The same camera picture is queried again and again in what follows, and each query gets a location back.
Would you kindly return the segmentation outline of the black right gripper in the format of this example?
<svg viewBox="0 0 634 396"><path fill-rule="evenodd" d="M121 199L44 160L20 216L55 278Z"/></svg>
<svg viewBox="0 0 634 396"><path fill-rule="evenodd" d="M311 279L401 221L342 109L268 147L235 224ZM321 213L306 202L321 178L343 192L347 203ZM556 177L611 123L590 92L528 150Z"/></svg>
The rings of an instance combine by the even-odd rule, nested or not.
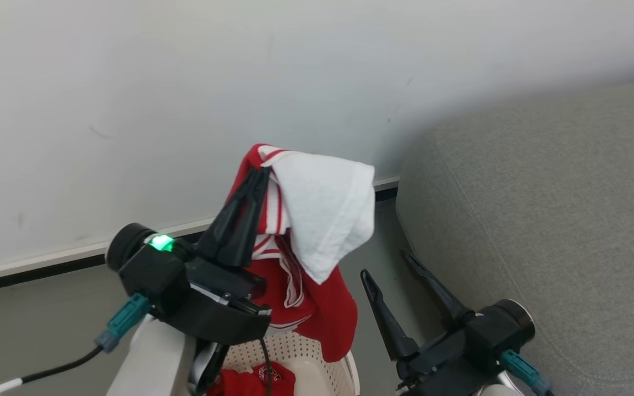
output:
<svg viewBox="0 0 634 396"><path fill-rule="evenodd" d="M360 281L391 361L398 361L398 395L481 395L501 385L504 374L535 391L535 368L521 348L535 336L532 318L520 304L501 299L479 313L465 307L412 253L403 260L430 296L443 328L457 328L419 348L387 307L382 291L367 269Z"/></svg>

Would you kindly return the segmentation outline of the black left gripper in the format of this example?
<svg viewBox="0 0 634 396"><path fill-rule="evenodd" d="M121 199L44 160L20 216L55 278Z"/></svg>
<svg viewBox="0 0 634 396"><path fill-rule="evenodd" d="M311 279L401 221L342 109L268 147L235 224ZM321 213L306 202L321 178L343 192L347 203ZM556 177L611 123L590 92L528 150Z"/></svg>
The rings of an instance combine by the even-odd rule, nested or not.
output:
<svg viewBox="0 0 634 396"><path fill-rule="evenodd" d="M139 223L124 226L108 246L108 268L161 318L176 313L192 291L227 301L261 298L266 281L248 267L270 176L271 168L252 168L194 245Z"/></svg>

